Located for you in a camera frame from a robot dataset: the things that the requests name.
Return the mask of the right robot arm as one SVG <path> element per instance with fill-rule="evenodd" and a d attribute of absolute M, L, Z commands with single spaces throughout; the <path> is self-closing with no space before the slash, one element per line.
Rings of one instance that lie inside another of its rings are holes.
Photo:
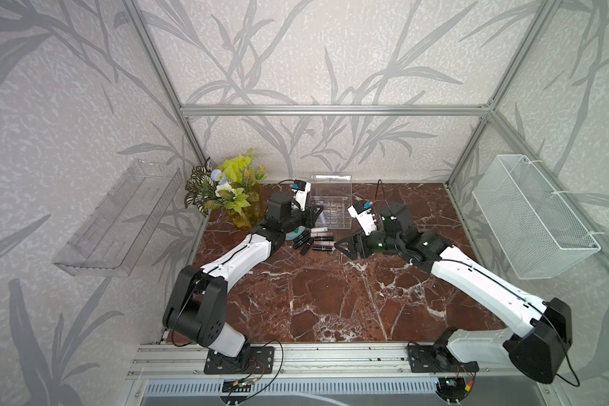
<path fill-rule="evenodd" d="M 512 365 L 535 382 L 550 384 L 568 365 L 573 343 L 572 311 L 515 287 L 482 267 L 443 236 L 419 231 L 402 205 L 374 214 L 369 201 L 348 209 L 361 229 L 335 244 L 351 260 L 376 253 L 395 255 L 413 267 L 452 284 L 501 320 L 499 330 L 448 328 L 432 345 L 410 343 L 411 369 L 477 371 L 477 364 Z"/>

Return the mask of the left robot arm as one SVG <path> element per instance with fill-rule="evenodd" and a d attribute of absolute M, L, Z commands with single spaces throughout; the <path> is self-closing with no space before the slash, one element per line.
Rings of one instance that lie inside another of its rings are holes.
<path fill-rule="evenodd" d="M 286 193 L 275 193 L 266 216 L 228 253 L 201 267 L 180 271 L 162 317 L 170 333 L 177 333 L 219 355 L 236 358 L 250 350 L 245 335 L 226 323 L 228 292 L 255 266 L 282 247 L 296 228 L 313 228 L 323 205 L 307 203 Z"/>

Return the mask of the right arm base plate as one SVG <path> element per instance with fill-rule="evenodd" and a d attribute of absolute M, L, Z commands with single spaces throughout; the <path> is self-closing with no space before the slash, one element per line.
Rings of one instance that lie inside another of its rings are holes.
<path fill-rule="evenodd" d="M 409 342 L 406 346 L 409 368 L 413 373 L 477 373 L 477 362 L 458 361 L 442 345 Z"/>

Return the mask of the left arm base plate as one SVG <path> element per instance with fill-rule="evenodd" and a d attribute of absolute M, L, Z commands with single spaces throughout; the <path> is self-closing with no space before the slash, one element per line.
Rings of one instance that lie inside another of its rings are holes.
<path fill-rule="evenodd" d="M 266 374 L 272 372 L 275 358 L 273 346 L 245 346 L 236 357 L 228 357 L 212 349 L 208 351 L 206 375 Z"/>

